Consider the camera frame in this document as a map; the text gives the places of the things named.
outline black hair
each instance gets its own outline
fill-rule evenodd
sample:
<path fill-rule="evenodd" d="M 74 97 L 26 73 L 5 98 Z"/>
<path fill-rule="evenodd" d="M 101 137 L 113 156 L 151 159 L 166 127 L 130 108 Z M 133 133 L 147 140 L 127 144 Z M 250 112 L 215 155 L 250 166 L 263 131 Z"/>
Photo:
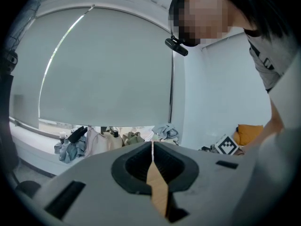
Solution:
<path fill-rule="evenodd" d="M 280 38 L 284 34 L 288 34 L 289 26 L 272 0 L 230 1 L 243 13 L 250 24 L 256 26 L 262 37 L 270 40 L 271 34 Z M 179 26 L 179 10 L 184 8 L 184 2 L 185 0 L 172 0 L 169 15 L 174 22 L 174 26 L 179 27 L 179 38 L 186 39 L 186 41 L 189 41 L 189 44 L 193 46 L 192 44 L 195 42 L 184 32 L 184 28 Z"/>

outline small bottle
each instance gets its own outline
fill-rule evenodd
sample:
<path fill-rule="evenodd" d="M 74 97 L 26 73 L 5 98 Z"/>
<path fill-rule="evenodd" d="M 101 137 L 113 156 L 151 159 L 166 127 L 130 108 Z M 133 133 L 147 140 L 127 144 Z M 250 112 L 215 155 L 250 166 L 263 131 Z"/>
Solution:
<path fill-rule="evenodd" d="M 62 144 L 64 144 L 64 140 L 67 138 L 66 132 L 62 131 L 60 132 L 60 141 Z"/>

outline person's arm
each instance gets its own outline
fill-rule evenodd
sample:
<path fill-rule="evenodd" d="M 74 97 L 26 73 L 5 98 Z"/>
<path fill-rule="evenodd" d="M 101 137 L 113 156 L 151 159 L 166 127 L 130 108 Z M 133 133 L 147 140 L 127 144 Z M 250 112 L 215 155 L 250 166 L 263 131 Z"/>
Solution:
<path fill-rule="evenodd" d="M 273 133 L 279 133 L 283 128 L 283 122 L 280 118 L 280 115 L 275 107 L 273 101 L 270 99 L 272 117 L 270 121 L 263 128 L 263 131 L 256 137 L 252 142 L 244 146 L 244 150 L 247 151 L 250 147 L 254 145 L 260 145 L 268 136 Z"/>

